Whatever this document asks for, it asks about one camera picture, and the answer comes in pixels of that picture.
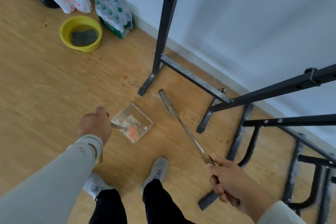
leg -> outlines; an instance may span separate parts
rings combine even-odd
[[[127,224],[125,208],[115,188],[108,186],[99,175],[91,173],[84,189],[96,201],[89,224]]]
[[[168,160],[158,158],[152,171],[142,185],[142,200],[145,203],[148,224],[192,223],[187,221],[181,210],[174,203],[169,193],[163,188],[163,180],[168,169]]]

curved metal bar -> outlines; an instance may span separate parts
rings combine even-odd
[[[306,209],[316,203],[317,194],[319,192],[319,185],[321,180],[323,167],[320,165],[315,166],[315,172],[313,177],[313,182],[311,184],[310,195],[306,201],[302,203],[290,203],[288,206],[294,210]]]
[[[254,128],[249,146],[247,147],[247,150],[246,150],[246,154],[245,154],[244,158],[238,163],[238,166],[240,166],[241,168],[244,168],[251,159],[252,153],[254,151],[255,144],[256,144],[257,139],[258,139],[260,128],[261,127],[255,127]]]

clear plastic container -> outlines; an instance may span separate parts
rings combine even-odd
[[[126,131],[119,131],[132,143],[139,141],[139,139],[143,137],[155,123],[155,121],[135,102],[132,102],[123,111],[119,111],[112,118],[111,122],[128,128]]]

shoe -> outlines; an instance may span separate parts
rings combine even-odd
[[[162,182],[167,173],[167,170],[168,160],[165,157],[158,158],[152,166],[152,171],[150,172],[149,177],[141,185],[141,195],[144,193],[146,185],[149,184],[152,180],[158,179],[160,182]]]
[[[115,188],[107,185],[104,180],[94,172],[89,175],[84,184],[84,190],[93,197],[94,201],[97,200],[97,196],[102,190],[109,189]]]

black metal squat rack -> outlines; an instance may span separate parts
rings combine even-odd
[[[251,137],[246,154],[242,161],[238,163],[241,168],[246,166],[246,164],[249,162],[253,154],[253,150],[261,128],[278,127],[282,131],[292,136],[296,142],[296,145],[293,152],[291,165],[289,167],[288,178],[282,200],[292,210],[300,215],[301,210],[306,209],[316,203],[318,198],[318,192],[319,190],[321,190],[322,196],[317,223],[326,224],[331,200],[331,186],[333,183],[336,183],[336,177],[334,176],[334,169],[336,168],[336,158],[332,153],[326,152],[325,150],[319,148],[317,145],[306,139],[303,134],[297,133],[288,127],[333,126],[336,125],[336,114],[277,118],[268,120],[248,120],[248,118],[250,117],[250,114],[254,107],[254,105],[252,104],[254,102],[276,96],[281,96],[299,90],[308,89],[311,87],[321,86],[323,83],[336,80],[336,64],[322,69],[308,68],[303,74],[299,76],[239,96],[237,98],[229,98],[225,95],[225,89],[220,91],[214,88],[213,86],[209,85],[207,82],[192,74],[190,71],[188,71],[175,61],[171,60],[167,55],[163,53],[166,46],[170,25],[173,19],[176,2],[177,0],[163,0],[152,73],[149,75],[143,86],[139,89],[138,94],[141,96],[144,95],[145,91],[154,80],[155,76],[159,73],[163,65],[168,66],[175,72],[187,78],[189,81],[196,84],[201,89],[205,90],[207,93],[214,97],[201,123],[196,129],[198,133],[202,133],[204,131],[213,112],[218,112],[243,105],[245,110],[227,156],[227,159],[229,160],[233,161],[235,159],[245,128],[254,127],[254,132]],[[303,145],[308,146],[325,158],[302,155]],[[306,162],[315,165],[315,172],[310,196],[308,197],[308,199],[302,203],[293,203],[291,202],[291,198],[300,162]],[[208,193],[198,202],[200,209],[206,209],[216,199],[217,195],[213,191]]]

